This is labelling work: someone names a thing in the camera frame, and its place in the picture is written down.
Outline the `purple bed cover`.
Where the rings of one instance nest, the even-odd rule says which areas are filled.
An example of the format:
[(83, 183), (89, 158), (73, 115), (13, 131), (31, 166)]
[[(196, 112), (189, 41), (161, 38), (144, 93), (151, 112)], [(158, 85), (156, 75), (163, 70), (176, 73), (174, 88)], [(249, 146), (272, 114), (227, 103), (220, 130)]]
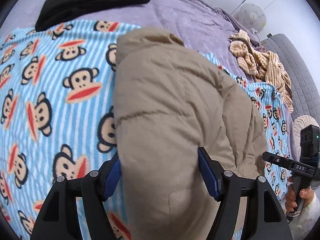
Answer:
[[(1, 36), (16, 28), (33, 27), (45, 1), (18, 0), (1, 27)], [(244, 76), (229, 51), (229, 37), (238, 32), (240, 24), (227, 12), (203, 0), (150, 0), (148, 4), (94, 12), (82, 18), (167, 29), (187, 47), (204, 54), (213, 53), (231, 73)]]

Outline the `white jacket right sleeve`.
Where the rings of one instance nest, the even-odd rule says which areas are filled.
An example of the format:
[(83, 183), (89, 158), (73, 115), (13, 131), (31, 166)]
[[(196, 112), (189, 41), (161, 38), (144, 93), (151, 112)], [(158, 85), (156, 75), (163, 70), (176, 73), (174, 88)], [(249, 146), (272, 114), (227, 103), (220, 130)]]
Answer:
[[(289, 224), (293, 239), (304, 239), (319, 219), (319, 199), (312, 188), (302, 189), (300, 197), (305, 200), (304, 207), (296, 221)], [(292, 212), (297, 206), (296, 194), (292, 185), (284, 197), (284, 210)]]

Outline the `striped beige fleece garment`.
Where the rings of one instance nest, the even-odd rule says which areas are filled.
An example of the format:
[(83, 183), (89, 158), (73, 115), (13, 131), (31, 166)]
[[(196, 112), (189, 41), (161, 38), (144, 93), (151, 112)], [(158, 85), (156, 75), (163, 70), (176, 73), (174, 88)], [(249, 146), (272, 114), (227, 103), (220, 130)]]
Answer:
[(240, 30), (229, 37), (231, 44), (229, 51), (236, 58), (242, 71), (253, 77), (255, 82), (266, 82), (273, 85), (281, 94), (283, 103), (290, 113), (293, 112), (293, 92), (291, 79), (278, 54), (268, 50), (256, 50), (251, 46), (249, 35)]

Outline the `white floor fan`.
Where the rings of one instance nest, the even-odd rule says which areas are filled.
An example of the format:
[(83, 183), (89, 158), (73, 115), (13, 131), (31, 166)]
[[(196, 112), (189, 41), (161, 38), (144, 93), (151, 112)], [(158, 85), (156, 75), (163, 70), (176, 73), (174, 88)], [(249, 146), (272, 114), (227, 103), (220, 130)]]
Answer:
[(267, 23), (267, 17), (259, 5), (244, 3), (238, 12), (238, 22), (248, 30), (254, 29), (257, 32), (260, 32)]

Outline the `beige puffer jacket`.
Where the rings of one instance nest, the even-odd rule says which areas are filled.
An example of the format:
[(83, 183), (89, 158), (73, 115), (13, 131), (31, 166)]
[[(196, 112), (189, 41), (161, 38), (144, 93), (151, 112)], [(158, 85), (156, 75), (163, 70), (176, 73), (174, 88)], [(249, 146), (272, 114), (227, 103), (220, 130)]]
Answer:
[(117, 39), (114, 122), (133, 239), (205, 239), (219, 207), (202, 146), (245, 178), (264, 172), (263, 119), (224, 70), (163, 29)]

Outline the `grey padded headboard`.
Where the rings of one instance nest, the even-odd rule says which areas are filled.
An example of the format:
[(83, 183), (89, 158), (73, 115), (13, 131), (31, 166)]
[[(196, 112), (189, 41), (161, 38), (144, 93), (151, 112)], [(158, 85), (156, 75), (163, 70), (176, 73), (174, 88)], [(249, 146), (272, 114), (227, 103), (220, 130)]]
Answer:
[(292, 118), (309, 115), (319, 122), (319, 92), (293, 43), (284, 34), (276, 34), (264, 39), (261, 44), (266, 50), (278, 54), (280, 62), (290, 76), (294, 107)]

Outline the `black folded garment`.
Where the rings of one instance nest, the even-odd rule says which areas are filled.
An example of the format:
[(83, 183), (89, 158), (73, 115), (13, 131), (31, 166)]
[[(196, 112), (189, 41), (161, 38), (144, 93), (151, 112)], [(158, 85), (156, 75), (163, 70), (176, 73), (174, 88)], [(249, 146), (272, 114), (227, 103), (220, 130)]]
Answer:
[(150, 0), (46, 0), (36, 21), (35, 30), (44, 31), (93, 12), (149, 2)]

